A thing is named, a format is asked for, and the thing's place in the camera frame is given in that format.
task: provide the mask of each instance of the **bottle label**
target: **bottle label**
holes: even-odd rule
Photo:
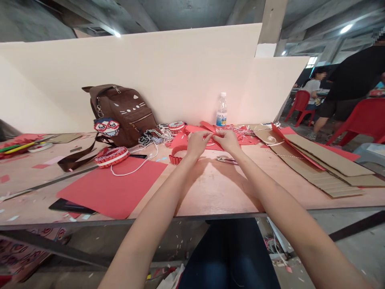
[[[217,112],[217,126],[225,126],[227,120],[226,112]]]

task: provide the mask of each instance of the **black shirt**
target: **black shirt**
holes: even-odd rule
[[[352,100],[364,97],[374,80],[385,72],[385,46],[368,47],[346,58],[332,73],[333,82],[326,100]]]

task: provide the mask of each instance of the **plastic water bottle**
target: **plastic water bottle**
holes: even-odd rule
[[[219,105],[217,110],[217,127],[216,130],[221,130],[226,126],[227,120],[227,104],[226,104],[226,92],[221,92],[221,98],[219,99]]]

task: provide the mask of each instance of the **shorts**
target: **shorts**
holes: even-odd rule
[[[353,100],[325,100],[320,109],[318,110],[318,114],[320,117],[331,118],[334,115],[334,119],[337,121],[346,121],[353,109],[356,105],[364,100],[366,97],[357,98]]]

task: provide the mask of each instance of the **hand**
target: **hand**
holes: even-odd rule
[[[220,130],[217,134],[219,136],[213,136],[213,139],[231,155],[241,149],[237,135],[232,130]]]
[[[205,151],[207,143],[212,135],[212,132],[203,130],[189,134],[186,157],[198,159]]]

